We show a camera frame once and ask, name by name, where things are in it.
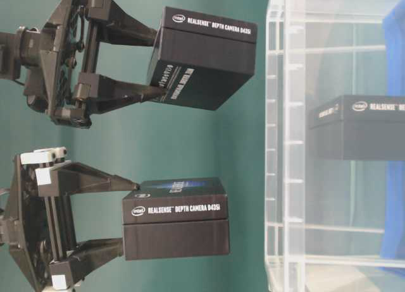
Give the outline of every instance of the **blue object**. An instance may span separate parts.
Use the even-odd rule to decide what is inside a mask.
[[[387,48],[388,96],[405,95],[405,0],[384,19]],[[405,186],[404,162],[387,164],[385,201],[385,234],[380,256],[384,259],[405,259]],[[404,269],[389,269],[405,276]]]
[[[148,186],[148,187],[156,188],[156,189],[171,189],[171,188],[173,188],[175,186],[175,184],[176,185],[181,184],[182,188],[197,188],[197,187],[201,187],[201,186],[206,186],[207,181],[201,181],[201,180],[198,180],[198,181],[196,181],[196,180],[181,181],[181,180],[178,180],[178,181],[173,181],[173,182],[170,182],[170,183],[163,183],[161,185],[151,185],[151,186]]]

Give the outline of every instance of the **teal wall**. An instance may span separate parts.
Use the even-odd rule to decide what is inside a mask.
[[[256,76],[217,112],[146,102],[93,116],[90,130],[54,126],[29,110],[22,89],[0,80],[0,186],[17,152],[66,145],[70,158],[135,181],[219,176],[228,191],[232,253],[224,257],[125,262],[95,271],[79,291],[266,291],[263,266],[264,20],[268,0],[115,0],[157,28],[164,6],[259,24]],[[0,0],[0,29],[42,26],[58,0]],[[145,82],[150,48],[101,46],[97,72]],[[79,240],[119,237],[125,192],[73,198]],[[0,249],[0,291],[30,291]]]

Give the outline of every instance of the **transparent plastic container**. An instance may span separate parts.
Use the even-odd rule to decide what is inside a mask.
[[[341,95],[387,95],[383,20],[401,1],[270,0],[269,291],[405,291],[405,277],[396,272],[405,259],[382,255],[390,161],[315,157],[308,143],[311,110]]]

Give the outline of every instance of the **intel logo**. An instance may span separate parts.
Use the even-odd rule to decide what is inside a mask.
[[[185,16],[181,14],[177,14],[173,16],[173,21],[177,23],[182,23],[185,20]]]
[[[142,216],[142,215],[144,215],[145,211],[146,211],[145,207],[139,206],[139,207],[133,208],[131,214],[133,216]]]
[[[365,101],[359,101],[353,104],[352,109],[356,112],[363,112],[367,109],[368,103]]]

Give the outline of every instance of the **black box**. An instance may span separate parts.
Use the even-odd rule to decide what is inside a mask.
[[[405,160],[405,97],[343,95],[309,114],[315,157]]]
[[[17,80],[21,64],[16,60],[16,35],[0,32],[0,79]]]
[[[254,75],[257,24],[166,7],[147,82],[156,102],[216,110]]]
[[[123,199],[126,260],[229,253],[227,195],[218,178],[146,181]]]

